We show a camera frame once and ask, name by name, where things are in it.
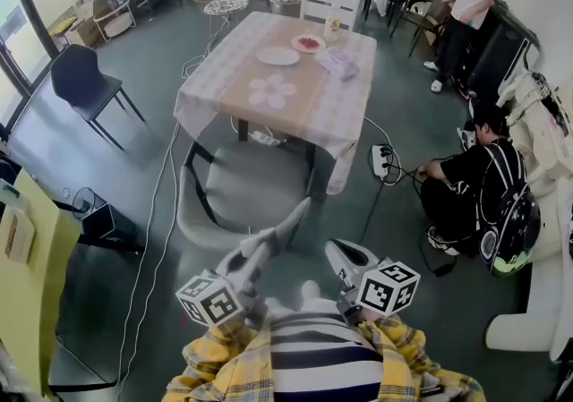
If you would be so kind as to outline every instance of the person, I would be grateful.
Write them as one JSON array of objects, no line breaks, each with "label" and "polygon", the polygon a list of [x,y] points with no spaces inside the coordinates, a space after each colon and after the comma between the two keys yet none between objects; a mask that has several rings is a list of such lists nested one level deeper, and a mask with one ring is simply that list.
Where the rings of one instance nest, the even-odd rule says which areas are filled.
[{"label": "person", "polygon": [[433,225],[427,235],[431,246],[450,255],[473,255],[477,248],[473,236],[477,224],[500,217],[500,204],[506,188],[492,155],[484,146],[500,150],[509,172],[525,177],[523,159],[508,140],[505,109],[491,102],[474,103],[472,120],[477,143],[453,158],[422,165],[418,173],[423,181],[423,209]]},{"label": "person", "polygon": [[302,298],[300,312],[267,299],[258,332],[231,320],[186,346],[187,367],[163,401],[366,402],[411,400],[422,391],[421,398],[425,392],[444,402],[485,402],[477,381],[431,361],[424,334],[398,317],[351,328],[315,282],[304,283]]},{"label": "person", "polygon": [[440,93],[443,85],[455,71],[476,30],[479,30],[493,5],[493,0],[443,0],[444,3],[454,3],[451,16],[441,35],[438,46],[438,60],[425,62],[423,65],[438,72],[431,90]]}]

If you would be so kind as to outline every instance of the gray floor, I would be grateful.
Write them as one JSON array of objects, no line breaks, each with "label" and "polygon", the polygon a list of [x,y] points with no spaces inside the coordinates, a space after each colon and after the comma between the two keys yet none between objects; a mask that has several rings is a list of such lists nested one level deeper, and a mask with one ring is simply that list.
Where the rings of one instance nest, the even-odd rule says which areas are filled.
[{"label": "gray floor", "polygon": [[[194,6],[184,0],[181,7],[168,1],[156,17],[139,20],[128,31],[98,49],[101,69],[124,81],[124,88],[148,120],[141,123],[114,102],[101,122],[126,147],[123,153],[99,138],[65,103],[58,100],[49,81],[34,98],[17,125],[10,147],[22,164],[56,196],[67,187],[75,193],[89,186],[112,202],[145,233],[150,196],[175,126],[172,110],[182,84],[183,62],[202,53],[206,45],[206,22]],[[376,72],[367,115],[386,129],[406,169],[435,157],[458,151],[455,127],[467,114],[463,101],[450,92],[436,96],[429,87],[432,75],[422,68],[431,56],[421,45],[407,58],[411,34],[399,29],[389,39],[385,22],[375,14],[363,33],[378,40]],[[218,117],[201,141],[210,149],[233,140],[227,117]],[[378,183],[368,167],[367,155],[384,136],[369,124],[363,127],[355,163],[338,196],[318,199],[304,222],[292,252],[269,265],[261,282],[263,295],[275,295],[295,305],[296,290],[307,278],[316,279],[334,295],[337,279],[323,254],[328,238],[356,241],[371,209]],[[181,131],[174,147],[178,172],[190,138]],[[325,176],[332,162],[318,157]],[[124,369],[133,351],[134,331],[153,279],[153,267],[164,247],[174,206],[174,186],[167,165],[159,189],[150,246],[143,264],[140,287],[135,296],[133,319],[128,328]],[[517,308],[517,278],[491,277],[479,259],[460,258],[454,271],[436,278],[423,265],[418,237],[425,217],[410,181],[386,187],[376,204],[364,245],[380,257],[390,256],[422,273],[413,305],[403,319],[424,330],[429,356],[445,368],[468,373],[484,386],[492,401],[536,402],[552,385],[548,355],[497,352],[483,346],[483,329],[495,314]],[[439,254],[424,249],[431,263]],[[179,229],[171,236],[167,256],[157,276],[146,321],[141,327],[138,354],[127,381],[124,401],[160,400],[168,380],[184,368],[181,349],[197,338],[203,328],[190,323],[174,292],[187,279],[206,267],[214,267],[220,254],[205,252],[185,240]],[[68,266],[61,303],[58,334],[66,346],[103,378],[117,375],[119,347],[129,296],[140,258],[98,248],[77,247]],[[97,381],[69,355],[58,351],[52,364],[52,382]],[[116,390],[64,395],[65,401],[116,399]]]}]

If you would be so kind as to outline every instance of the yellow board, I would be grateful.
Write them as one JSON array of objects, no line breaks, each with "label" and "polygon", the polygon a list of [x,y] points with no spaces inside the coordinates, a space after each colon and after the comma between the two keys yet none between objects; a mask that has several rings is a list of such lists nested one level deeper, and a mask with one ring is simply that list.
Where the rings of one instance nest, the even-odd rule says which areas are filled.
[{"label": "yellow board", "polygon": [[[0,340],[18,373],[39,394],[49,395],[47,377],[56,340],[60,295],[80,224],[50,200],[22,170],[14,187],[30,201],[36,229],[28,265],[8,261],[0,251]],[[0,223],[0,241],[9,227]]]}]

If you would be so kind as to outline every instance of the plate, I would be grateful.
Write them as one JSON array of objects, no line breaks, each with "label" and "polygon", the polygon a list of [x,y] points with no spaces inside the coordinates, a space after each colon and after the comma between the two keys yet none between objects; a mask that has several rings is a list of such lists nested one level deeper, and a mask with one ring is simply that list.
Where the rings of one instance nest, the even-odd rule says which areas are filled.
[{"label": "plate", "polygon": [[301,59],[298,52],[286,47],[267,47],[257,53],[257,58],[266,64],[288,66]]},{"label": "plate", "polygon": [[[302,38],[308,38],[308,39],[315,40],[316,42],[318,42],[318,46],[315,48],[305,47],[303,44],[301,44],[299,42],[300,39],[302,39]],[[313,34],[300,34],[300,35],[293,38],[292,45],[299,52],[305,52],[305,54],[314,54],[314,53],[318,52],[319,50],[322,50],[323,48],[325,48],[326,43],[324,42],[324,39],[321,38],[320,36],[315,36]]]}]

